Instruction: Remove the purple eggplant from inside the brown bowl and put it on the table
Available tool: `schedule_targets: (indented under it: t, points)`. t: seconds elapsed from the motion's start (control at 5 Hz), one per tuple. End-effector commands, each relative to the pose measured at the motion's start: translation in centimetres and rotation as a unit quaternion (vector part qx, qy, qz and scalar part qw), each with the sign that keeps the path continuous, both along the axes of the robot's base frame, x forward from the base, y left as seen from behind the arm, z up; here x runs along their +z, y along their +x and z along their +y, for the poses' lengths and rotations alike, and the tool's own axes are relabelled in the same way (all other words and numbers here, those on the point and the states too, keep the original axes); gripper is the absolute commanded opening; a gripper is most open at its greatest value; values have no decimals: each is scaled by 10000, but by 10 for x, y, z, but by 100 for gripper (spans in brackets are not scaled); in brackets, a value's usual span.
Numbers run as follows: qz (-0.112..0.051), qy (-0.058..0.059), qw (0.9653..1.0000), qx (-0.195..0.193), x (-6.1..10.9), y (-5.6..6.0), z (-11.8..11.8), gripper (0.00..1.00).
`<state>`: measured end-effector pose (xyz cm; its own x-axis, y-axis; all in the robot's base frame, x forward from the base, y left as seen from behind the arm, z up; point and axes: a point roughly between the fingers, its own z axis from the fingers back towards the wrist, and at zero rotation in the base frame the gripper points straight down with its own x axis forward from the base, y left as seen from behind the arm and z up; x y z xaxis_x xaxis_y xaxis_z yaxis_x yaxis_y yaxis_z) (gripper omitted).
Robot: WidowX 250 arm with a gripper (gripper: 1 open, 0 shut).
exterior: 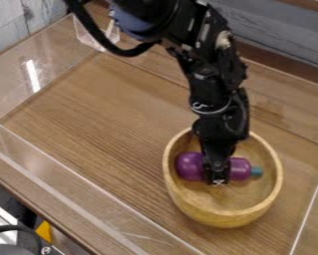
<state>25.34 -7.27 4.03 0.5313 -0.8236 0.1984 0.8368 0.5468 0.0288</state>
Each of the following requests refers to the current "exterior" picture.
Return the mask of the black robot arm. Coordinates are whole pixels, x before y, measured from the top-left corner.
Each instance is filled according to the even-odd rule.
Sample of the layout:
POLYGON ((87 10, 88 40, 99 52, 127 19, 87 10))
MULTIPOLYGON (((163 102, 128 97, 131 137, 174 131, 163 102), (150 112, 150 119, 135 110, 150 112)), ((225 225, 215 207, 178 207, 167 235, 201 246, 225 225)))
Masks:
POLYGON ((239 58, 227 20, 202 0, 106 0, 116 26, 139 44, 119 47, 80 0, 64 0, 98 43, 118 56, 135 57, 161 45, 177 59, 189 83, 189 106, 198 115, 191 131, 201 145, 209 184, 230 179, 230 157, 249 137, 247 66, 239 58))

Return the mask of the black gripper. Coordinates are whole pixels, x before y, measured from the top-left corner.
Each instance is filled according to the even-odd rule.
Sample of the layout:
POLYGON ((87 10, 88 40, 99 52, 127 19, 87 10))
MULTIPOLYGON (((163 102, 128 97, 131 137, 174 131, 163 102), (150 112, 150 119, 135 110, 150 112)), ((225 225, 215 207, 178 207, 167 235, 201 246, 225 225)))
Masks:
POLYGON ((217 111, 193 110, 198 119, 191 130, 203 153, 203 176, 209 185, 229 183, 230 156, 237 143, 249 137, 249 98, 245 89, 230 94, 229 101, 217 111))

